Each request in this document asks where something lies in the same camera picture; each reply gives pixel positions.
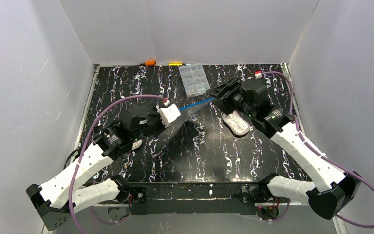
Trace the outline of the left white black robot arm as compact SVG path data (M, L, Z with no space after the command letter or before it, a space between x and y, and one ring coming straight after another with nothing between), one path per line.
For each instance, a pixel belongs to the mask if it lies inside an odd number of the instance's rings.
M121 175L114 175L94 185L89 184L101 169L135 150L139 142L158 136L180 116L178 107L134 105L104 128L94 126L95 136L83 144L80 155L49 181L30 185L26 192L44 226L59 229L76 214L93 205L116 201L131 206L145 201L146 189L131 186Z

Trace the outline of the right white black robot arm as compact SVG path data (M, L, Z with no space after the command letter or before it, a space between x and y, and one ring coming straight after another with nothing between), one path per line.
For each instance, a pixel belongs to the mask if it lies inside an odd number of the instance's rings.
M259 79L233 78L206 93L224 113L241 112L252 125L284 149L308 174L311 181L285 178L271 173L258 182L251 194L264 199L285 197L308 204L320 217L330 220L355 196L360 180L326 162L325 156L308 146L294 118L271 104L265 84Z

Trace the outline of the blue framed whiteboard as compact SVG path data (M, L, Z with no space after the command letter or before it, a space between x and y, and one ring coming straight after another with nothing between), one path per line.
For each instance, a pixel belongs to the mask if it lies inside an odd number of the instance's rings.
M174 126L178 123L182 123L182 122L185 122L186 120L190 119L194 114L196 114L202 108L206 107L213 100L214 100L214 98L211 97L211 98L208 98L206 100L202 100L202 101L199 101L197 103L188 105L186 107L178 108L181 115L170 126Z

